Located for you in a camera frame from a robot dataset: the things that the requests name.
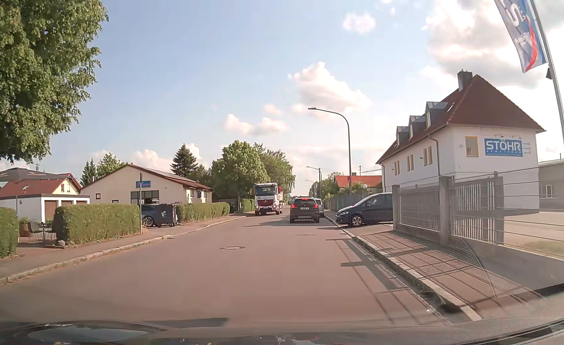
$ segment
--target potted plant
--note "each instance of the potted plant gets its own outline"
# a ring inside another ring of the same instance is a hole
[[[28,222],[30,221],[26,217],[22,217],[22,219],[20,219],[20,237],[30,237],[30,232],[28,231]]]

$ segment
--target windshield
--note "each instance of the windshield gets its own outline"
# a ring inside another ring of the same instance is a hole
[[[564,0],[0,0],[0,331],[486,344],[559,318]]]
[[[276,187],[255,187],[256,196],[271,196],[276,195]]]

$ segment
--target flagpole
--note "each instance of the flagpole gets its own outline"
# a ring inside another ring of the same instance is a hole
[[[559,82],[557,81],[557,74],[554,72],[553,57],[550,53],[550,48],[548,47],[547,35],[544,33],[544,28],[542,27],[542,22],[540,21],[540,16],[538,14],[538,9],[536,9],[536,4],[534,0],[528,0],[531,6],[534,18],[536,19],[536,26],[542,37],[542,46],[544,47],[544,53],[547,55],[548,68],[550,70],[550,76],[553,79],[554,86],[554,96],[557,99],[557,108],[559,109],[559,121],[561,122],[561,135],[563,137],[563,151],[564,151],[564,114],[563,114],[563,102],[561,101],[561,93],[559,91]]]

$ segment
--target sidewalk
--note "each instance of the sidewalk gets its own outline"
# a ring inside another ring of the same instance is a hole
[[[328,212],[327,216],[334,219],[335,213]],[[527,309],[519,307],[539,298],[516,282],[484,270],[475,258],[462,260],[454,250],[398,233],[393,231],[392,226],[373,225],[344,230],[362,245],[377,247],[374,249],[385,261],[407,271],[410,278],[422,279],[417,284],[427,282],[435,287],[436,292],[438,287],[443,289],[481,318],[502,318],[519,313],[527,316]]]
[[[67,262],[71,259],[84,257],[104,250],[110,250],[122,246],[128,246],[136,242],[147,241],[150,239],[160,238],[161,236],[180,235],[188,232],[200,230],[208,225],[216,224],[224,220],[235,220],[245,215],[232,214],[230,216],[209,219],[203,222],[188,223],[185,225],[162,228],[149,228],[148,232],[118,239],[109,239],[107,241],[85,244],[74,248],[53,249],[44,247],[19,247],[18,253],[24,256],[16,258],[7,258],[0,260],[0,278],[7,277],[12,274],[18,274],[35,268],[39,268],[54,263]]]

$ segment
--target asphalt road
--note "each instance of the asphalt road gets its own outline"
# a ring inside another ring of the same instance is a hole
[[[76,319],[338,329],[447,322],[327,219],[290,224],[287,212],[0,287],[0,321]]]

